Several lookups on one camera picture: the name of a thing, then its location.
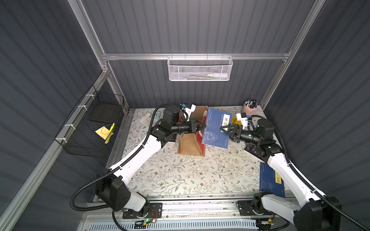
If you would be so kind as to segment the jute canvas Christmas bag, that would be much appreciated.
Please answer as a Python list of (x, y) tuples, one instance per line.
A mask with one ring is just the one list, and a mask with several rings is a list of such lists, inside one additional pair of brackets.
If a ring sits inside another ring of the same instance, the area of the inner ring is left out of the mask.
[[(191, 113), (190, 119), (196, 119), (200, 122), (206, 122), (208, 106), (196, 106), (194, 112)], [(179, 142), (177, 154), (205, 157), (206, 145), (202, 144), (202, 131), (196, 134), (185, 134)]]

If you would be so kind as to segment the blue book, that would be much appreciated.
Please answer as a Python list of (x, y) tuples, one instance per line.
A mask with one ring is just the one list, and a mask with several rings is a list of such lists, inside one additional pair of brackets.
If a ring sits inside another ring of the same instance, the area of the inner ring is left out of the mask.
[(232, 124), (232, 114), (210, 108), (206, 116), (206, 128), (203, 130), (202, 144), (221, 149), (228, 149), (229, 135), (222, 131), (222, 126)]
[(284, 181), (268, 164), (260, 163), (259, 191), (285, 198)]

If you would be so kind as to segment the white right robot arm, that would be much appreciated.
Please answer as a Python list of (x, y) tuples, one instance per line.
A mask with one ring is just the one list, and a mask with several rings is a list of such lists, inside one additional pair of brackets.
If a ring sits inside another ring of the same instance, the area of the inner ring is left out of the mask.
[(288, 186), (297, 203), (288, 202), (269, 192), (255, 193), (252, 209), (255, 214), (271, 212), (293, 224), (299, 231), (338, 231), (341, 204), (315, 187), (289, 160), (283, 142), (275, 141), (279, 133), (271, 121), (260, 118), (253, 131), (240, 125), (222, 126), (230, 140), (244, 142), (256, 151), (255, 156), (268, 164)]

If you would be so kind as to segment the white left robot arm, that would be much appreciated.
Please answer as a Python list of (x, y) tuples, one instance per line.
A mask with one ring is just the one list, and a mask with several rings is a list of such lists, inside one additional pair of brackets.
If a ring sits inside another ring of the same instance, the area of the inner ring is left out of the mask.
[(95, 194), (113, 211), (128, 209), (144, 217), (149, 211), (149, 200), (139, 193), (128, 189), (128, 184), (141, 166), (168, 142), (174, 142), (178, 135), (196, 134), (206, 124), (191, 118), (195, 105), (161, 105), (163, 117), (157, 122), (151, 118), (146, 137), (121, 161), (115, 163), (98, 175), (112, 172), (110, 176), (99, 180)]

